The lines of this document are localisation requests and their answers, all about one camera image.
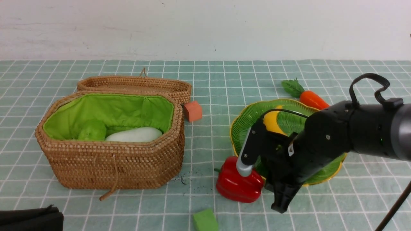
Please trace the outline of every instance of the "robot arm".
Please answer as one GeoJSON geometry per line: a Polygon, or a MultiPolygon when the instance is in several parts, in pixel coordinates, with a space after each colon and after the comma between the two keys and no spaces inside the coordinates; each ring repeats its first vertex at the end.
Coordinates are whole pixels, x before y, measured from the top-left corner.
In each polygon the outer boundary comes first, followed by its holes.
{"type": "Polygon", "coordinates": [[[269,171],[265,188],[275,201],[271,208],[284,213],[305,181],[346,152],[356,152],[411,161],[411,104],[401,98],[385,100],[381,92],[389,87],[377,74],[356,78],[349,89],[351,101],[342,101],[306,117],[305,127],[290,137],[269,132],[264,115],[250,128],[237,162],[237,170],[248,176],[257,157],[269,171]],[[360,105],[353,85],[369,78],[383,87],[375,92],[379,104],[360,105]]]}

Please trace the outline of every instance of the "basket lid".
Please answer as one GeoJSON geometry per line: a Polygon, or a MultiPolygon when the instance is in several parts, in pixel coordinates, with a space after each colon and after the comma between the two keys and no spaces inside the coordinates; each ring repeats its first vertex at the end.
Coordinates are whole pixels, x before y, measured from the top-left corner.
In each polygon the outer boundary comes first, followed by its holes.
{"type": "Polygon", "coordinates": [[[79,81],[77,90],[126,90],[139,93],[165,93],[179,103],[184,104],[190,101],[192,86],[190,83],[177,79],[148,77],[145,68],[143,68],[139,76],[92,76],[79,81]]]}

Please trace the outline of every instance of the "white wall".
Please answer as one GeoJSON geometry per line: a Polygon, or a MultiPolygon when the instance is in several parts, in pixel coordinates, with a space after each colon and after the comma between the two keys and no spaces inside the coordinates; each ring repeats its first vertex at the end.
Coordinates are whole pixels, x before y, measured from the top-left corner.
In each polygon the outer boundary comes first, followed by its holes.
{"type": "Polygon", "coordinates": [[[3,0],[0,59],[411,60],[411,0],[3,0]]]}

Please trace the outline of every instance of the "white gourd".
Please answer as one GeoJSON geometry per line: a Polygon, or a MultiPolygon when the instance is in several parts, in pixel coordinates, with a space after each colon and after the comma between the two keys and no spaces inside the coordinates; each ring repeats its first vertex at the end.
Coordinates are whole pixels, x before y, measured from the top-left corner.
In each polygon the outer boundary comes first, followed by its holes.
{"type": "Polygon", "coordinates": [[[106,138],[106,141],[118,142],[150,142],[163,133],[153,127],[139,127],[127,131],[116,132],[106,138]]]}

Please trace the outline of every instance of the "yellow banana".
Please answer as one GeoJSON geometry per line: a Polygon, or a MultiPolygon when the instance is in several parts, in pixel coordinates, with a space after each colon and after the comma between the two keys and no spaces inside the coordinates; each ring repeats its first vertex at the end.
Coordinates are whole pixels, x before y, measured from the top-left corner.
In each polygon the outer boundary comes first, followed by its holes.
{"type": "MultiPolygon", "coordinates": [[[[282,109],[282,106],[277,106],[276,109],[282,109]]],[[[264,116],[263,123],[270,132],[276,132],[286,135],[277,124],[277,116],[280,111],[271,111],[264,116]]]]}

